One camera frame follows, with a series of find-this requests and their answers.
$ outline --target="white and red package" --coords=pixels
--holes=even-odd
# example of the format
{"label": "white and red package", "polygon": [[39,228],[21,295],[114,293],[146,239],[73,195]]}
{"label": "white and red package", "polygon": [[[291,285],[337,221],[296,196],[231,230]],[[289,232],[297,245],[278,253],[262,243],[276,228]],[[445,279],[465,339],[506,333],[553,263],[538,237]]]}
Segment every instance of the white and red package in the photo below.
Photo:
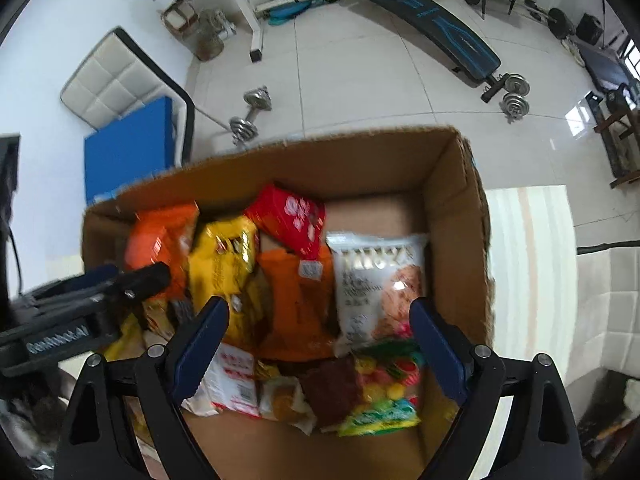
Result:
{"label": "white and red package", "polygon": [[300,259],[318,258],[324,204],[269,184],[244,214]]}
{"label": "white and red package", "polygon": [[249,352],[220,343],[204,374],[203,382],[214,406],[260,416],[254,356]]}

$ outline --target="orange snack bag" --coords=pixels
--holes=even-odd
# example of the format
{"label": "orange snack bag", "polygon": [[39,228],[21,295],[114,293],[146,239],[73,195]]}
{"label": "orange snack bag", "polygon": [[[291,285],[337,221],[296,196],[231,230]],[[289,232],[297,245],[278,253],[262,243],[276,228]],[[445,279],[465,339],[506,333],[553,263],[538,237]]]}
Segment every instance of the orange snack bag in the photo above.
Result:
{"label": "orange snack bag", "polygon": [[155,298],[181,300],[187,285],[187,257],[198,219],[198,206],[190,204],[165,207],[136,214],[125,263],[129,269],[141,269],[157,262],[171,270],[171,283]]}
{"label": "orange snack bag", "polygon": [[300,261],[284,249],[258,254],[273,289],[273,329],[258,356],[288,362],[333,357],[334,338],[324,328],[334,288],[334,264],[327,246],[318,260]]}

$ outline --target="blue foam board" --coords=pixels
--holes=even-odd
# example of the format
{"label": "blue foam board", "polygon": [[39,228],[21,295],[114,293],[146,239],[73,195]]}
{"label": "blue foam board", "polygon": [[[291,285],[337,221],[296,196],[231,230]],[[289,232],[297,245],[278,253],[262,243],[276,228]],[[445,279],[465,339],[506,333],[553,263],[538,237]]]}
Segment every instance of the blue foam board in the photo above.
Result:
{"label": "blue foam board", "polygon": [[160,97],[84,140],[87,204],[174,165],[171,99]]}

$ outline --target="red snack bag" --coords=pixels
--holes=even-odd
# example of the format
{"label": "red snack bag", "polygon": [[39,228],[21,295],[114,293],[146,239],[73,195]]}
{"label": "red snack bag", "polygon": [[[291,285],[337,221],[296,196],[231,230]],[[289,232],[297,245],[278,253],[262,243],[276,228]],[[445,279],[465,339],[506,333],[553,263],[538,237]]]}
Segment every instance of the red snack bag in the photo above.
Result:
{"label": "red snack bag", "polygon": [[165,207],[136,214],[125,263],[129,269],[141,269],[156,262],[171,270],[171,283],[156,299],[181,300],[187,285],[187,257],[198,219],[198,206],[190,204]]}
{"label": "red snack bag", "polygon": [[244,214],[302,260],[318,258],[324,204],[269,184]]}

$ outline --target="cardboard box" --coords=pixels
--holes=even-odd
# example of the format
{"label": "cardboard box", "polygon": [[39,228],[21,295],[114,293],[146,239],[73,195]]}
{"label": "cardboard box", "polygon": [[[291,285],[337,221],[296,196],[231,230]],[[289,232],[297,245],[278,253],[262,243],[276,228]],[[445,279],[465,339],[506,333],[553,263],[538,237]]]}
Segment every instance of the cardboard box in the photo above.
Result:
{"label": "cardboard box", "polygon": [[[125,190],[89,208],[87,268],[122,260],[137,210],[196,200],[207,217],[239,212],[276,181],[326,202],[326,230],[431,235],[430,289],[446,321],[486,342],[488,210],[471,150],[450,127],[325,137],[212,158]],[[455,414],[427,373],[422,424],[379,436],[305,436],[236,413],[185,415],[205,455],[228,480],[418,478]]]}

